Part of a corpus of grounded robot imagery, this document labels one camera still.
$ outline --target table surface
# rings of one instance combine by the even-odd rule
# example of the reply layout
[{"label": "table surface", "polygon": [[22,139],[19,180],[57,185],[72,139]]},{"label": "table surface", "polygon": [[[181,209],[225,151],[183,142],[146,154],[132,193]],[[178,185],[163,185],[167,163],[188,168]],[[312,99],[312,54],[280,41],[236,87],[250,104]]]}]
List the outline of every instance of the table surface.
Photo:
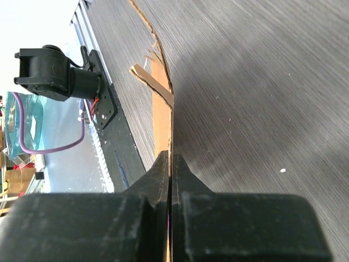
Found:
[{"label": "table surface", "polygon": [[[348,261],[347,1],[138,3],[169,61],[175,151],[214,191],[306,197]],[[128,69],[144,64],[153,39],[126,0],[95,0],[89,18],[149,168],[151,94]]]}]

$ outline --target black mounting plate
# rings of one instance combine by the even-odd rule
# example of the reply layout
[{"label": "black mounting plate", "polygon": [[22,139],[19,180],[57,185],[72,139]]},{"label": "black mounting plate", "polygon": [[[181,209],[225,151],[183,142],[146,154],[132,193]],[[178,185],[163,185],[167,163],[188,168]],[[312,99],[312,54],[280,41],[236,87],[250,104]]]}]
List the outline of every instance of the black mounting plate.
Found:
[{"label": "black mounting plate", "polygon": [[99,85],[99,101],[94,108],[94,113],[97,118],[98,127],[100,129],[104,129],[118,113],[116,103],[110,90],[110,88],[113,88],[113,85],[110,86],[108,83],[106,73],[103,69],[102,61],[100,60],[98,52],[96,50],[92,50],[90,52],[89,61],[92,65],[92,68],[90,68],[90,65],[87,64],[85,69],[92,70],[92,72],[101,74],[100,81],[102,82]]}]

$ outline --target white wall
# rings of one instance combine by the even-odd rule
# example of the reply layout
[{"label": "white wall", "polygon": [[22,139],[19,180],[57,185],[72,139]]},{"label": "white wall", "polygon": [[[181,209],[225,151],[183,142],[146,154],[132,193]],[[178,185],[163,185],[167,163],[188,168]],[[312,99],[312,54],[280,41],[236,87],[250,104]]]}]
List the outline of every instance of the white wall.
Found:
[{"label": "white wall", "polygon": [[0,95],[24,92],[13,78],[19,75],[20,48],[62,46],[79,0],[0,0]]}]

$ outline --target cardboard piece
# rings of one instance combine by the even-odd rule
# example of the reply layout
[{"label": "cardboard piece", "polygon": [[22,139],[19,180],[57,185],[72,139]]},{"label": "cardboard piece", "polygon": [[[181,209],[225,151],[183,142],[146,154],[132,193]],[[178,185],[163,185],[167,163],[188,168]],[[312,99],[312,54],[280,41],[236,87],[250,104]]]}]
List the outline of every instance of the cardboard piece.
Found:
[{"label": "cardboard piece", "polygon": [[143,12],[137,6],[134,0],[129,0],[129,2],[149,28],[152,36],[155,39],[155,46],[159,52],[159,55],[157,55],[156,52],[151,51],[149,56],[145,56],[145,58],[151,62],[151,74],[146,72],[138,64],[132,66],[130,68],[130,72],[153,91],[153,129],[155,140],[154,154],[155,157],[157,157],[161,151],[169,152],[169,176],[171,176],[173,106],[175,104],[175,97],[173,95],[173,88],[170,80],[170,70],[167,65],[162,44],[153,26],[144,16]]},{"label": "cardboard piece", "polygon": [[34,174],[35,168],[6,171],[5,181],[8,183],[7,193],[25,193]]}]

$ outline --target clear plastic container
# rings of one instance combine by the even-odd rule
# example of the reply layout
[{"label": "clear plastic container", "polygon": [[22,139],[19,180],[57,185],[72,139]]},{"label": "clear plastic container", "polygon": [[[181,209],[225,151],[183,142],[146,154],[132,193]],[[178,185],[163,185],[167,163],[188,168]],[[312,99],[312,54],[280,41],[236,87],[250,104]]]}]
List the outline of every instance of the clear plastic container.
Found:
[{"label": "clear plastic container", "polygon": [[[35,94],[19,94],[24,107],[24,142],[28,149],[37,150],[40,145],[43,127],[43,105]],[[24,154],[20,143],[20,114],[19,106],[11,92],[7,93],[5,106],[5,139],[10,160]]]}]

